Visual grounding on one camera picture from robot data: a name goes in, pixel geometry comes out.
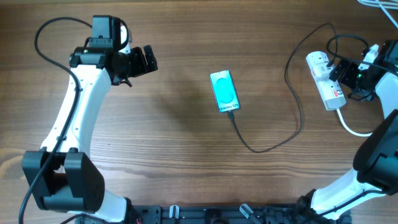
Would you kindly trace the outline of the white power strip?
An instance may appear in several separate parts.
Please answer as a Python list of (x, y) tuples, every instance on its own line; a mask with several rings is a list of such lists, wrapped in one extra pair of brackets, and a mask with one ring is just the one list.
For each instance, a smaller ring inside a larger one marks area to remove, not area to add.
[[(326, 53), (321, 51), (316, 51), (308, 54), (306, 56), (306, 61), (310, 69), (311, 76), (312, 76), (312, 68), (315, 65), (326, 64), (328, 66), (330, 62)], [(340, 109), (342, 106), (346, 104), (345, 96), (340, 87), (340, 84), (337, 81), (333, 82), (330, 79), (327, 79), (318, 82), (314, 80), (314, 82), (317, 86), (322, 102), (327, 111)]]

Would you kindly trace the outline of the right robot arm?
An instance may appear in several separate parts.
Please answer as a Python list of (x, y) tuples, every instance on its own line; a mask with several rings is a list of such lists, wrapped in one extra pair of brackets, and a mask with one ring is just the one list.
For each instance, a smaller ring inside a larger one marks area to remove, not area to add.
[(291, 209), (289, 223), (347, 223), (348, 211), (372, 198), (397, 193), (397, 41), (367, 45), (363, 60), (340, 57), (337, 65), (324, 52), (306, 61), (327, 110), (336, 111), (346, 99), (379, 98), (384, 119), (357, 150), (352, 168), (322, 189), (301, 196)]

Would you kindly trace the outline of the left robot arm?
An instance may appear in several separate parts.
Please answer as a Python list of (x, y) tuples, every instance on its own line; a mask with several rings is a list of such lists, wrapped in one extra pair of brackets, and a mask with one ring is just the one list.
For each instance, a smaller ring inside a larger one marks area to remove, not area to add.
[(126, 23), (114, 16), (94, 16), (92, 35), (70, 55), (70, 80), (55, 123), (38, 151), (27, 151), (22, 170), (26, 198), (41, 210), (70, 213), (73, 220), (141, 223), (130, 199), (105, 187), (90, 158), (91, 138), (102, 102), (112, 86), (154, 72), (150, 45), (130, 48)]

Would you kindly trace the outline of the teal screen Galaxy smartphone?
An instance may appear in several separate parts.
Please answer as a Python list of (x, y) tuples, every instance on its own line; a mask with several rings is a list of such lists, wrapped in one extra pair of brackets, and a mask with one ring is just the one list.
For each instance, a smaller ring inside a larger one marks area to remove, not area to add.
[(210, 74), (210, 82), (220, 113), (240, 109), (240, 103), (229, 70)]

